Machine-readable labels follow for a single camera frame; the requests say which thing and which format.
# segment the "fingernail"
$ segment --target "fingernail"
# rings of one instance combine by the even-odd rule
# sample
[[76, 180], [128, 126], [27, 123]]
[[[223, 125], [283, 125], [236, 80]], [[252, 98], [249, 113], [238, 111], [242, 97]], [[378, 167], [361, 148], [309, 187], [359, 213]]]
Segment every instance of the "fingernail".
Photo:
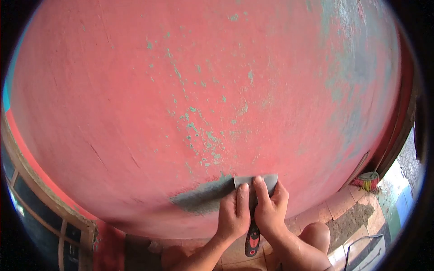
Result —
[[259, 183], [262, 180], [261, 176], [256, 176], [254, 182]]
[[249, 185], [246, 183], [243, 183], [242, 185], [240, 185], [240, 189], [241, 190], [248, 190], [249, 189]]

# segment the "glass pane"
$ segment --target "glass pane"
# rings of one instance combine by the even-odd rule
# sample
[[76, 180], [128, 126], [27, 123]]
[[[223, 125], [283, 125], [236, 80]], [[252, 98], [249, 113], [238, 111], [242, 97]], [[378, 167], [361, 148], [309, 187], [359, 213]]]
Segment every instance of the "glass pane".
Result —
[[13, 206], [15, 207], [24, 228], [38, 251], [44, 257], [49, 270], [59, 270], [59, 237], [39, 223], [27, 210], [20, 205], [9, 190]]
[[81, 231], [69, 223], [66, 226], [65, 235], [76, 241], [77, 243], [80, 243]]
[[79, 248], [65, 241], [63, 245], [63, 265], [65, 271], [78, 271]]
[[15, 182], [15, 191], [24, 200], [25, 203], [38, 214], [50, 226], [60, 231], [62, 227], [62, 218], [45, 205], [38, 196], [27, 186], [22, 177], [18, 175]]

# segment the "red wall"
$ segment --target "red wall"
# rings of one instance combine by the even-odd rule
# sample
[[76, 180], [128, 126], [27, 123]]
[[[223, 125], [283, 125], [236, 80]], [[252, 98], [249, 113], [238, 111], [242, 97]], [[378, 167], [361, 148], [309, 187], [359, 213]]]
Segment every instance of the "red wall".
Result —
[[46, 0], [10, 110], [86, 211], [127, 233], [199, 238], [231, 174], [278, 173], [288, 217], [335, 193], [375, 153], [400, 73], [376, 1]]

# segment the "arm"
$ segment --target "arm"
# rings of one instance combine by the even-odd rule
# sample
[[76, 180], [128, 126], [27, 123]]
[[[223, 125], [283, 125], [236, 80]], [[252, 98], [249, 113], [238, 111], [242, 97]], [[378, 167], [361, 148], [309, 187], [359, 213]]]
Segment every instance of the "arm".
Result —
[[333, 270], [327, 255], [306, 244], [286, 228], [284, 219], [289, 194], [281, 182], [277, 182], [271, 198], [268, 196], [266, 184], [260, 176], [255, 178], [253, 185], [258, 195], [258, 206], [255, 210], [256, 224], [281, 260], [283, 269]]
[[243, 184], [220, 201], [219, 222], [214, 237], [171, 271], [213, 270], [223, 252], [246, 233], [249, 225], [249, 186]]

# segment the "broom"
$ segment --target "broom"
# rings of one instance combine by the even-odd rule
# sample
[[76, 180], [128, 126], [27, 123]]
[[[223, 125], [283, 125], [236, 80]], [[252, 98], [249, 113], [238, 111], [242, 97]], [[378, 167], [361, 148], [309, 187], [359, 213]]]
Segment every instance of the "broom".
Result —
[[399, 95], [399, 97], [398, 97], [399, 98], [398, 116], [396, 117], [395, 125], [394, 125], [393, 130], [392, 130], [392, 135], [390, 135], [390, 139], [389, 139], [389, 142], [387, 143], [386, 150], [384, 151], [383, 155], [381, 156], [381, 159], [380, 159], [379, 163], [377, 164], [377, 166], [375, 167], [374, 171], [360, 174], [354, 180], [352, 180], [350, 185], [359, 186], [359, 187], [361, 187], [361, 189], [366, 190], [368, 192], [377, 190], [377, 185], [378, 185], [378, 182], [380, 181], [380, 175], [377, 173], [377, 169], [380, 166], [380, 164], [384, 158], [384, 155], [387, 153], [387, 150], [389, 149], [390, 142], [392, 141], [393, 134], [395, 133], [396, 125], [398, 124], [399, 114], [401, 112], [401, 102], [402, 102], [401, 88], [399, 88], [399, 94], [398, 95]]

